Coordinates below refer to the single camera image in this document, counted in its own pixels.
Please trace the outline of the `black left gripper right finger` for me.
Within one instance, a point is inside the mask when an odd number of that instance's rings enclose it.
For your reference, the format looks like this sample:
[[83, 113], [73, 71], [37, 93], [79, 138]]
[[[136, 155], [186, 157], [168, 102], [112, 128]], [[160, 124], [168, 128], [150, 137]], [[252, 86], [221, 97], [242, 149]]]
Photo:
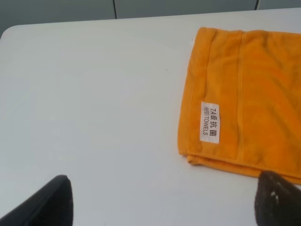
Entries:
[[254, 211], [259, 226], [299, 226], [301, 190], [279, 174], [263, 171], [258, 178]]

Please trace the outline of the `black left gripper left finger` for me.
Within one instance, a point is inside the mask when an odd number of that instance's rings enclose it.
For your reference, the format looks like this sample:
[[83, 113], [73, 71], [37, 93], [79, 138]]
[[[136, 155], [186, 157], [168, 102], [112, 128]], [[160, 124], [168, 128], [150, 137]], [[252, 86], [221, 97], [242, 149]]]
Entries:
[[2, 226], [72, 226], [71, 181], [58, 175], [0, 219]]

